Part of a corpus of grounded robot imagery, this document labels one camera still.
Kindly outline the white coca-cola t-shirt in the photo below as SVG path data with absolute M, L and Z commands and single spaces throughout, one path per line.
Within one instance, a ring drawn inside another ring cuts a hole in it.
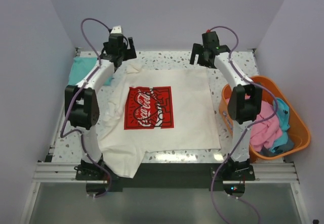
M 98 144 L 105 164 L 133 178 L 146 153 L 220 149 L 205 68 L 132 64 L 106 102 Z

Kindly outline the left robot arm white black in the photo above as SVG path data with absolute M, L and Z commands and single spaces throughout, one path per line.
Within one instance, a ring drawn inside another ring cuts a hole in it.
M 137 58 L 132 37 L 111 33 L 97 57 L 93 69 L 76 85 L 68 85 L 64 91 L 65 119 L 60 137 L 73 132 L 80 134 L 82 161 L 91 163 L 87 174 L 94 180 L 101 179 L 105 167 L 98 162 L 102 153 L 98 146 L 96 124 L 100 110 L 97 93 L 124 61 Z

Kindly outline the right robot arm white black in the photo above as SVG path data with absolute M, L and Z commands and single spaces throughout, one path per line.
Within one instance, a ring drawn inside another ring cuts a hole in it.
M 230 150 L 233 163 L 226 166 L 225 173 L 229 179 L 237 180 L 244 173 L 239 163 L 245 163 L 250 158 L 249 126 L 261 111 L 262 89 L 253 85 L 253 81 L 231 58 L 229 47 L 220 44 L 214 31 L 203 33 L 201 44 L 193 44 L 189 63 L 219 69 L 231 88 L 227 115 L 233 125 Z

